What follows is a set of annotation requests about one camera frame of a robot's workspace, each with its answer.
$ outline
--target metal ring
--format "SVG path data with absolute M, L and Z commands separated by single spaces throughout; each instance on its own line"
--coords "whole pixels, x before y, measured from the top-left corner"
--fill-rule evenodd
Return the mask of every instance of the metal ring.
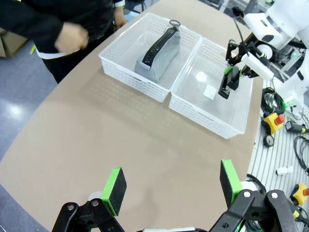
M 177 20 L 174 20 L 174 19 L 170 20 L 169 24 L 171 24 L 173 27 L 176 27 L 176 28 L 180 27 L 180 25 L 181 25 L 180 22 L 178 22 Z

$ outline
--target zipper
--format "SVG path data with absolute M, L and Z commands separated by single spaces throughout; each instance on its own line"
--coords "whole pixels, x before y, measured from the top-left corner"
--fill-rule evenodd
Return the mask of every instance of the zipper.
M 177 27 L 167 29 L 167 31 L 158 39 L 146 52 L 142 62 L 148 66 L 152 66 L 155 56 L 162 49 L 163 45 L 176 33 L 178 32 Z

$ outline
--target white block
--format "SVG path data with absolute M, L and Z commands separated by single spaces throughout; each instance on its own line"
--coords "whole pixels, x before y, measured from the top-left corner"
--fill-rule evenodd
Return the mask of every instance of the white block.
M 206 86 L 206 89 L 204 91 L 204 96 L 210 98 L 211 100 L 214 99 L 214 96 L 216 95 L 217 93 L 217 89 L 212 87 L 211 85 L 207 85 Z

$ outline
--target red button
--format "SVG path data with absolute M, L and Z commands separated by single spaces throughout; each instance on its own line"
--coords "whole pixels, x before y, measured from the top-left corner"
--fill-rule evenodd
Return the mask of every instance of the red button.
M 279 115 L 279 116 L 276 117 L 276 119 L 275 119 L 275 123 L 276 123 L 277 125 L 283 123 L 284 121 L 285 121 L 284 115 Z
M 304 190 L 304 195 L 305 195 L 305 196 L 309 196 L 309 188 L 307 188 L 307 189 Z

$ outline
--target floor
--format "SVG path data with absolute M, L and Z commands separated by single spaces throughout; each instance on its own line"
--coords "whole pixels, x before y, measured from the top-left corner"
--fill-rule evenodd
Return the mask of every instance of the floor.
M 0 58 L 0 160 L 47 95 L 53 76 L 28 42 L 13 58 Z M 7 232 L 47 231 L 0 186 L 0 225 Z

